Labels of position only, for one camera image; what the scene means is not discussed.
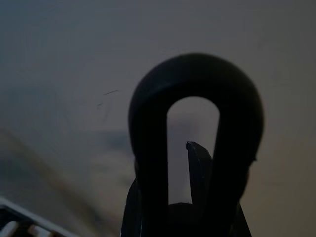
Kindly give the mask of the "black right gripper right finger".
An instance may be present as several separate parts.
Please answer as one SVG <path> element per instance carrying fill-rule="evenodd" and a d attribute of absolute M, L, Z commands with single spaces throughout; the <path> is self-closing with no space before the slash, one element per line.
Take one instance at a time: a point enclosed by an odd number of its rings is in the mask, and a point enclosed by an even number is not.
<path fill-rule="evenodd" d="M 188 151 L 191 198 L 197 216 L 205 210 L 209 196 L 209 182 L 213 167 L 213 158 L 206 148 L 196 142 L 186 142 Z M 233 233 L 229 237 L 252 237 L 240 204 L 233 224 Z"/>

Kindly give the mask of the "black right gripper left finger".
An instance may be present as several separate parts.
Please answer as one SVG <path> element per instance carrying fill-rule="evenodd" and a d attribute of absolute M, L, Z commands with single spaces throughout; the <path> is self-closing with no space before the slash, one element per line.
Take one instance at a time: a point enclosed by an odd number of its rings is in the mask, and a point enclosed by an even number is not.
<path fill-rule="evenodd" d="M 120 237 L 142 237 L 142 196 L 137 179 L 134 179 L 127 194 Z"/>

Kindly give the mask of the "blue dustpan with long handle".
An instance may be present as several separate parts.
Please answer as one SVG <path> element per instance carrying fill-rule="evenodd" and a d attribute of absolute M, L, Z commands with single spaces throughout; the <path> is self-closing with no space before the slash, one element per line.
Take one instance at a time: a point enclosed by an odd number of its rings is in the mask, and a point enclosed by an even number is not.
<path fill-rule="evenodd" d="M 168 202 L 167 113 L 186 97 L 207 99 L 220 114 L 209 196 L 200 218 L 192 202 Z M 142 237 L 229 237 L 264 128 L 262 103 L 252 81 L 215 56 L 174 57 L 138 84 L 128 125 L 142 196 Z"/>

